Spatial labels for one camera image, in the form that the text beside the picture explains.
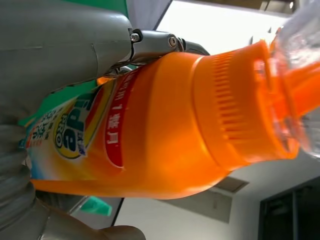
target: gray surface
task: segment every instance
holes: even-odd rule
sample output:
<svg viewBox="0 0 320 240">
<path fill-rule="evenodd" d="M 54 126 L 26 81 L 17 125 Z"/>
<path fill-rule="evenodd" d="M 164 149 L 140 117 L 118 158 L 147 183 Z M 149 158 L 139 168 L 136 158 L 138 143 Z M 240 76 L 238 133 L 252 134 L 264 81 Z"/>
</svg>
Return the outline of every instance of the gray surface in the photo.
<svg viewBox="0 0 320 240">
<path fill-rule="evenodd" d="M 128 17 L 134 29 L 153 30 L 171 0 L 127 0 Z"/>
<path fill-rule="evenodd" d="M 82 210 L 75 211 L 72 216 L 93 229 L 111 227 L 122 199 L 119 197 L 100 197 L 100 199 L 112 206 L 110 216 L 88 213 Z"/>
<path fill-rule="evenodd" d="M 27 111 L 53 90 L 100 77 L 131 50 L 124 15 L 59 0 L 0 0 L 0 94 Z"/>
<path fill-rule="evenodd" d="M 232 198 L 217 192 L 203 191 L 192 196 L 180 199 L 162 200 L 162 202 L 211 219 L 229 223 Z"/>
</svg>

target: ceiling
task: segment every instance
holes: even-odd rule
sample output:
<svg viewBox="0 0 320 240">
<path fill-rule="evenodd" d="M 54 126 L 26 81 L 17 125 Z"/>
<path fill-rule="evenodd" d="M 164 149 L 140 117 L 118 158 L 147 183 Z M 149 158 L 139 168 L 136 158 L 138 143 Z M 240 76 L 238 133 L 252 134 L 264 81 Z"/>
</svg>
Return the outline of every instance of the ceiling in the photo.
<svg viewBox="0 0 320 240">
<path fill-rule="evenodd" d="M 271 13 L 292 14 L 299 0 L 199 0 L 214 4 L 257 9 Z"/>
<path fill-rule="evenodd" d="M 257 163 L 230 176 L 249 182 L 236 195 L 260 201 L 320 176 L 320 161 L 300 150 L 294 160 Z"/>
</svg>

